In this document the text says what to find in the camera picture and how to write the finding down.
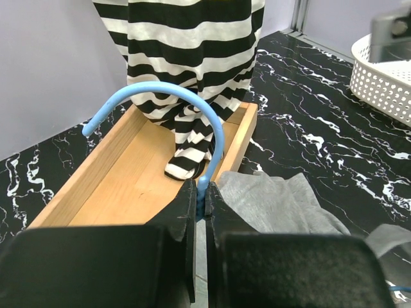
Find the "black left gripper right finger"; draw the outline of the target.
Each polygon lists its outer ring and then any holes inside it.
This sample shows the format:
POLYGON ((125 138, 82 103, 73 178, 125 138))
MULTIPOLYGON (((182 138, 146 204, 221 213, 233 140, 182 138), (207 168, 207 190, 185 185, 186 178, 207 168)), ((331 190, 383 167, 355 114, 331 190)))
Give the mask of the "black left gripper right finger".
POLYGON ((210 307, 393 307, 382 268, 361 239, 263 234, 205 193, 210 307))

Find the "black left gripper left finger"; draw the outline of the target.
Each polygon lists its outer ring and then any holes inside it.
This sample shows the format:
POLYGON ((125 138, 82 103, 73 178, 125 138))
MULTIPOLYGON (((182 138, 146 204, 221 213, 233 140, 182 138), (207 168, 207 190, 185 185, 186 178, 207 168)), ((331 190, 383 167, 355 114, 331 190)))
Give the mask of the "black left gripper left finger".
POLYGON ((1 254, 2 307, 189 307, 197 188, 143 225, 31 228, 1 254))

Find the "grey tank top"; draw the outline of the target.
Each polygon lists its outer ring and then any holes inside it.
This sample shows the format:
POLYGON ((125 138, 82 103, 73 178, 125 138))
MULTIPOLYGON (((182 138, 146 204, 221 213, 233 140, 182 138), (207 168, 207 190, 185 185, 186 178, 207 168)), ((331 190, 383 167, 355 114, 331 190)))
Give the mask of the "grey tank top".
MULTIPOLYGON (((246 175, 225 171, 218 188, 228 206, 261 233, 351 235, 332 213, 323 209, 302 173, 289 179, 262 171, 246 175)), ((206 222, 197 223, 195 303, 208 307, 206 222)), ((401 246, 410 255, 410 231, 383 224, 365 239, 377 258, 401 246)))

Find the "blue wire hanger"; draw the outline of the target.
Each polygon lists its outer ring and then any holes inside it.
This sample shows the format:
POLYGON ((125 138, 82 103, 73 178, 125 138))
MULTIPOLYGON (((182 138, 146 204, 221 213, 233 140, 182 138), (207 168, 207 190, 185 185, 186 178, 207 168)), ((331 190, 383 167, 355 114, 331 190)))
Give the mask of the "blue wire hanger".
POLYGON ((223 157, 223 149, 225 145, 224 132, 219 117, 202 98, 190 90, 163 81, 144 81, 128 85, 122 89, 119 89, 107 100, 107 102, 98 110, 92 119, 83 127, 82 135, 85 137, 90 136, 122 101, 133 95, 145 92, 170 94, 187 101, 197 107, 205 115, 213 129, 215 137, 214 153, 205 173, 199 178, 197 185, 196 220, 200 221, 205 216, 206 190, 211 182, 211 177, 213 176, 219 161, 223 157))

